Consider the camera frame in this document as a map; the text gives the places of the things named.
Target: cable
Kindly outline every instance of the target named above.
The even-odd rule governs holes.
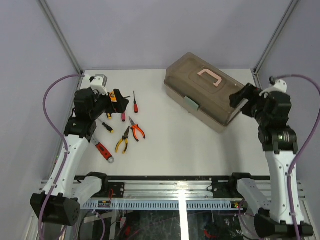
[[[84,217],[83,217],[83,219],[82,219],[82,221],[81,221],[81,223],[80,223],[80,225],[79,225],[79,231],[78,231],[78,235],[77,235],[77,238],[78,238],[79,240],[81,240],[81,237],[80,237],[81,227],[82,227],[82,225],[85,223],[85,218],[86,218],[90,213],[92,213],[92,210],[88,211],[88,212],[84,215]]]
[[[197,214],[204,214],[204,213],[208,213],[208,211],[200,211],[200,212],[196,212],[196,213],[191,213],[191,214],[188,214],[188,217],[189,216],[192,216],[192,215],[197,215]],[[240,216],[241,215],[244,215],[243,213],[241,213],[241,208],[239,207],[239,214],[236,214],[236,213],[226,213],[226,214],[219,214],[219,216]],[[163,222],[166,222],[166,221],[169,221],[169,220],[172,220],[172,219],[176,219],[176,218],[180,218],[180,216],[175,216],[175,217],[171,217],[171,218],[168,218],[168,219],[165,219],[165,220],[161,220],[161,221],[157,221],[155,223],[151,223],[147,226],[144,226],[142,228],[140,228],[139,230],[135,231],[127,240],[130,240],[132,239],[135,235],[137,235],[139,232],[141,232],[142,230],[146,229],[146,228],[149,228],[153,225],[156,225],[156,224],[161,224]]]
[[[245,203],[246,200],[242,200],[239,204],[239,219],[242,223],[242,225],[244,226],[244,228],[248,231],[248,233],[250,233],[252,236],[255,236],[257,237],[259,240],[263,240],[263,238],[260,238],[259,236],[257,236],[257,234],[255,234],[254,232],[252,232],[246,225],[245,221],[242,219],[242,216],[241,216],[241,207],[242,205]]]
[[[207,190],[208,192],[210,192],[210,193],[213,193],[213,192],[214,192],[214,187],[213,187],[212,184],[211,184],[210,186],[208,186],[208,187],[206,188],[206,190]]]
[[[74,108],[72,108],[71,115],[70,115],[69,119],[71,119],[71,118],[72,118],[72,116],[73,116],[73,115],[74,115],[74,113],[75,113],[75,110],[76,110],[76,108],[75,108],[75,107],[74,107]]]
[[[56,240],[59,240],[60,237],[65,233],[65,231],[67,230],[67,226],[64,226],[61,230],[61,232],[59,233],[59,235],[56,237]]]
[[[102,225],[103,225],[103,232],[102,232],[102,235],[101,235],[101,238],[100,240],[104,240],[104,237],[105,237],[105,233],[106,233],[106,224],[105,224],[105,220],[103,219],[103,217],[100,215],[100,213],[94,211],[93,212],[94,214],[97,214],[97,216],[101,219],[102,221]]]
[[[191,215],[197,215],[197,214],[203,214],[203,213],[207,213],[208,211],[200,211],[200,212],[196,212],[196,213],[192,213],[192,214],[188,214],[188,216],[191,216]],[[161,221],[157,221],[155,223],[151,223],[147,226],[144,226],[142,228],[140,228],[139,230],[135,231],[127,240],[130,240],[132,239],[135,235],[137,235],[139,232],[141,232],[142,230],[146,229],[146,228],[149,228],[153,225],[156,225],[156,224],[161,224],[163,222],[166,222],[166,221],[169,221],[169,220],[172,220],[172,219],[176,219],[176,218],[180,218],[180,216],[175,216],[175,217],[170,217],[168,219],[165,219],[165,220],[161,220]]]
[[[50,92],[50,90],[58,83],[60,83],[61,81],[65,80],[65,79],[68,79],[68,78],[74,78],[74,77],[84,77],[84,75],[78,75],[78,74],[72,74],[72,75],[68,75],[68,76],[64,76],[60,79],[58,79],[57,81],[55,81],[53,84],[51,84],[51,86],[46,90],[44,96],[43,96],[43,101],[42,101],[42,107],[43,107],[43,112],[44,112],[44,115],[45,115],[45,118],[47,119],[47,121],[49,122],[49,124],[51,125],[51,127],[55,130],[55,132],[60,136],[60,138],[62,139],[63,141],[63,144],[64,144],[64,147],[65,147],[65,153],[64,153],[64,157],[63,157],[63,161],[62,161],[62,164],[59,168],[59,171],[53,181],[53,186],[51,186],[49,192],[47,193],[44,201],[43,201],[43,204],[42,204],[42,207],[41,207],[41,210],[40,210],[40,214],[39,214],[39,222],[38,222],[38,232],[39,232],[39,237],[41,240],[45,240],[45,237],[44,237],[44,234],[43,234],[43,230],[42,230],[42,219],[44,217],[44,212],[45,212],[45,208],[47,206],[47,203],[49,201],[49,198],[52,194],[52,192],[54,191],[55,189],[55,184],[57,184],[58,182],[58,179],[61,175],[61,172],[66,164],[66,160],[67,160],[67,157],[68,157],[68,144],[67,144],[67,141],[64,137],[64,135],[56,128],[56,126],[54,125],[54,123],[51,121],[50,117],[48,116],[48,113],[47,113],[47,107],[46,107],[46,101],[47,101],[47,96]]]
[[[110,205],[111,205],[111,200],[113,196],[114,196],[114,190],[111,188],[111,192],[109,192]]]
[[[320,94],[320,86],[314,80],[312,80],[310,77],[300,75],[300,74],[288,74],[288,75],[282,75],[282,76],[275,77],[276,80],[277,79],[286,79],[286,78],[301,78],[301,79],[307,80],[309,83],[311,83],[313,86],[315,86],[315,88],[318,90],[318,93]],[[292,161],[292,163],[289,167],[289,170],[288,170],[288,174],[287,174],[287,187],[288,187],[290,211],[291,211],[292,221],[293,221],[294,230],[295,230],[297,240],[301,240],[301,237],[300,237],[299,227],[298,227],[296,213],[295,213],[294,196],[292,193],[292,186],[291,186],[291,174],[294,170],[295,165],[297,164],[297,161],[300,159],[302,153],[304,152],[304,150],[306,149],[310,140],[314,136],[316,129],[319,125],[319,121],[320,121],[320,109],[319,109],[318,116],[316,118],[316,121],[313,125],[313,128],[312,128],[308,138],[306,139],[305,143],[303,144],[301,150],[297,153],[294,160]]]
[[[119,223],[120,221],[115,220],[113,223],[110,224],[110,227],[115,224],[115,223]]]
[[[73,230],[73,239],[74,240],[77,240],[77,229],[76,229],[76,226],[72,226],[72,230]]]

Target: yellow pliers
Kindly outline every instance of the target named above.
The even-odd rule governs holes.
[[[120,141],[117,143],[116,147],[115,147],[115,152],[118,152],[118,148],[120,146],[120,144],[124,141],[125,142],[125,149],[123,150],[123,154],[126,153],[127,149],[128,149],[128,137],[129,137],[129,130],[130,130],[130,126],[128,126],[128,128],[125,130],[124,135],[122,136],[122,138],[120,139]]]

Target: red handle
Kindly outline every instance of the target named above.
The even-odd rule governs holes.
[[[126,121],[126,113],[125,112],[121,114],[121,120],[122,120],[122,122]]]
[[[138,105],[135,103],[134,105],[133,105],[133,110],[134,110],[134,113],[138,113]]]
[[[111,153],[100,142],[95,146],[99,150],[99,152],[102,154],[102,156],[105,158],[105,160],[108,161],[110,158],[112,158]]]

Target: white table surface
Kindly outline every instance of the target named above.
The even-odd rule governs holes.
[[[237,81],[254,84],[250,69],[222,69]],[[167,96],[164,88],[166,70],[87,70],[85,74],[104,74],[107,89],[120,89],[130,103],[126,122],[120,114],[100,117],[114,129],[109,133],[97,121],[95,134],[115,158],[108,163],[90,144],[84,153],[77,175],[91,171],[112,176],[221,176],[233,172],[269,175],[268,163],[258,140],[258,124],[239,114],[224,133],[218,134],[188,113]],[[81,88],[88,88],[89,81]],[[135,90],[139,113],[133,110]],[[130,125],[129,117],[144,130],[146,139],[136,142],[129,133],[128,149],[124,143],[115,153],[117,142]]]

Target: yellow handle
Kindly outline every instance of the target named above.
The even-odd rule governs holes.
[[[217,82],[215,82],[213,85],[218,87],[219,84],[222,82],[222,78],[215,74],[214,72],[210,71],[209,69],[203,69],[202,71],[198,72],[198,75],[201,76],[203,73],[209,74],[211,77],[217,79]]]
[[[118,148],[120,146],[120,144],[123,142],[123,139],[121,138],[120,141],[117,143],[116,147],[115,147],[115,152],[118,152]]]
[[[123,150],[122,154],[125,154],[128,149],[128,138],[125,139],[125,149]]]

